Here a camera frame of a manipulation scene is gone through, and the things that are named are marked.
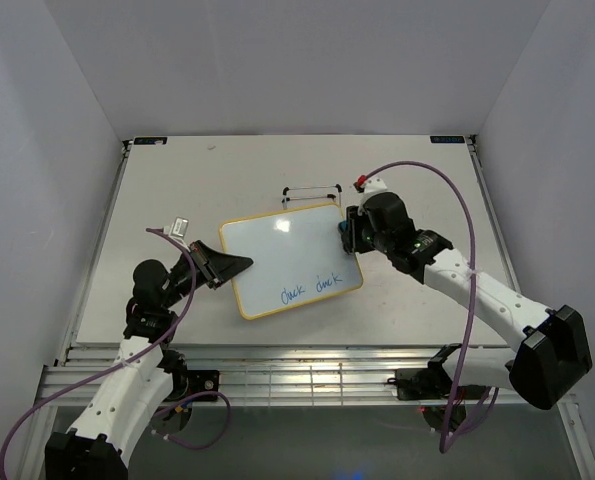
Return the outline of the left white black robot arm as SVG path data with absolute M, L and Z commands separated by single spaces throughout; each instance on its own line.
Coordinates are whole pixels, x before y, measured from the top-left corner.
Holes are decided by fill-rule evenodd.
M 150 421 L 180 415 L 186 422 L 193 401 L 221 398 L 216 371 L 188 369 L 170 343 L 181 321 L 172 308 L 191 302 L 197 288 L 217 289 L 253 264 L 249 257 L 217 252 L 201 241 L 176 241 L 181 255 L 171 269 L 149 259 L 133 271 L 126 328 L 116 359 L 96 374 L 100 385 L 67 432 L 45 445 L 49 479 L 125 479 L 132 452 Z

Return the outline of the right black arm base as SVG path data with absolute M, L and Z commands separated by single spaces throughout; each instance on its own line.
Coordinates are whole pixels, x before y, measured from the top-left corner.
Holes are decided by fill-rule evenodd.
M 442 401 L 441 405 L 421 406 L 424 420 L 431 428 L 440 430 L 447 411 L 447 401 L 452 381 L 443 373 L 424 368 L 420 370 L 397 369 L 394 375 L 387 379 L 386 384 L 396 390 L 396 397 L 400 401 Z M 449 420 L 449 432 L 454 433 L 465 421 L 466 401 L 479 400 L 485 388 L 477 385 L 459 386 Z

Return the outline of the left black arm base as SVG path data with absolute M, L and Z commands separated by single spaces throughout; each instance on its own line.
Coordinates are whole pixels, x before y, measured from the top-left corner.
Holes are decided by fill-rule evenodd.
M 181 401 L 183 398 L 204 391 L 217 391 L 220 384 L 218 370 L 187 370 L 174 385 L 172 393 L 164 400 L 164 404 L 156 410 L 156 416 L 151 425 L 164 433 L 176 433 L 183 430 L 192 416 L 190 404 L 181 406 L 177 410 L 160 414 L 169 404 Z

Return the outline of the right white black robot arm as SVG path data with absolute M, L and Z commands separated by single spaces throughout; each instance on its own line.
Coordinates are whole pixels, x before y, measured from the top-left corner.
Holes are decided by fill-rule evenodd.
M 459 344 L 443 346 L 426 367 L 397 376 L 404 398 L 445 398 L 461 388 L 496 387 L 548 410 L 591 370 L 585 325 L 577 310 L 550 308 L 474 272 L 449 240 L 415 227 L 397 194 L 371 193 L 347 207 L 339 232 L 346 253 L 380 252 L 397 271 L 472 307 L 475 317 L 506 343 L 502 350 L 467 354 L 462 366 L 457 364 Z

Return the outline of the yellow framed whiteboard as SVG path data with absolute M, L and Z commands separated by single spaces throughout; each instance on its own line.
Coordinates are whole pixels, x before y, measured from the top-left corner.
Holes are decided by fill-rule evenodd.
M 225 253 L 253 265 L 233 280 L 240 315 L 256 320 L 357 290 L 357 257 L 342 247 L 334 202 L 231 220 L 219 229 Z

